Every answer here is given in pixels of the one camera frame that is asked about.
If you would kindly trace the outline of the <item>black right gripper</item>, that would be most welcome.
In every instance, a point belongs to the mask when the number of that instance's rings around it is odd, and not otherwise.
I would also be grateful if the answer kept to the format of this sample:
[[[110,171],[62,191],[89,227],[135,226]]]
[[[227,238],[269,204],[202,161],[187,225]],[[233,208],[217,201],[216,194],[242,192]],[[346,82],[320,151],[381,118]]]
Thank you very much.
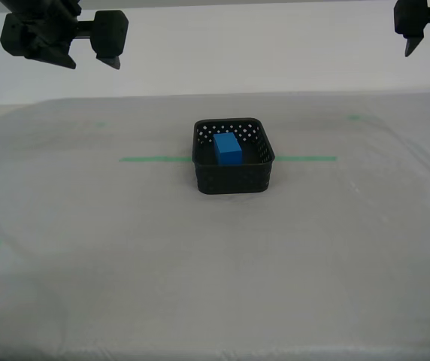
[[[430,24],[427,0],[398,0],[394,7],[395,32],[406,39],[404,56],[409,57],[424,39],[424,29]]]

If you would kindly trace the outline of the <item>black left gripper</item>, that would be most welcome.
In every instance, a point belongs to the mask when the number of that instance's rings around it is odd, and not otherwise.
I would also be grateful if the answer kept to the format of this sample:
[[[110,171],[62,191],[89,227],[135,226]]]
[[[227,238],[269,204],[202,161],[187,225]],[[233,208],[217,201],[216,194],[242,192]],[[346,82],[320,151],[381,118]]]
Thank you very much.
[[[78,1],[3,1],[9,10],[0,42],[12,56],[76,69],[71,42],[88,39],[96,59],[120,70],[129,20],[121,10],[97,11],[94,20],[79,21]]]

